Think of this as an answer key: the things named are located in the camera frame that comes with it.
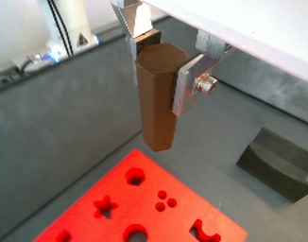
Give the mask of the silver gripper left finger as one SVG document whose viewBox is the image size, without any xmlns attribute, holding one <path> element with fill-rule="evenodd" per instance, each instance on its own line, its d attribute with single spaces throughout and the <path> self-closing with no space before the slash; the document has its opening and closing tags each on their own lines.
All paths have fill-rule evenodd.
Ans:
<svg viewBox="0 0 308 242">
<path fill-rule="evenodd" d="M 132 57 L 134 83 L 138 83 L 136 58 L 142 49 L 160 43 L 162 32 L 154 28 L 151 7 L 139 0 L 110 0 L 123 27 Z"/>
</svg>

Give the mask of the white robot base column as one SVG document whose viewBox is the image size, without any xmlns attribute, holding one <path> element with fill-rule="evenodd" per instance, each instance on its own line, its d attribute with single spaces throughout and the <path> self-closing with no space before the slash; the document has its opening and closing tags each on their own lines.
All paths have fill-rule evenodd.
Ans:
<svg viewBox="0 0 308 242">
<path fill-rule="evenodd" d="M 48 55 L 59 62 L 99 44 L 91 31 L 84 0 L 36 0 L 50 29 Z"/>
</svg>

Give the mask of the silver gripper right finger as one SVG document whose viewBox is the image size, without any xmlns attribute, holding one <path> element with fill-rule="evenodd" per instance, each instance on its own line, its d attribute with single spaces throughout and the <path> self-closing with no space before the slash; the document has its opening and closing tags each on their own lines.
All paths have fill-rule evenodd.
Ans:
<svg viewBox="0 0 308 242">
<path fill-rule="evenodd" d="M 178 117 L 182 117 L 192 108 L 199 93 L 206 95 L 214 93 L 219 80 L 212 76 L 212 71 L 235 50 L 228 43 L 202 30 L 198 33 L 196 48 L 200 50 L 200 54 L 178 70 L 172 105 L 172 113 Z"/>
</svg>

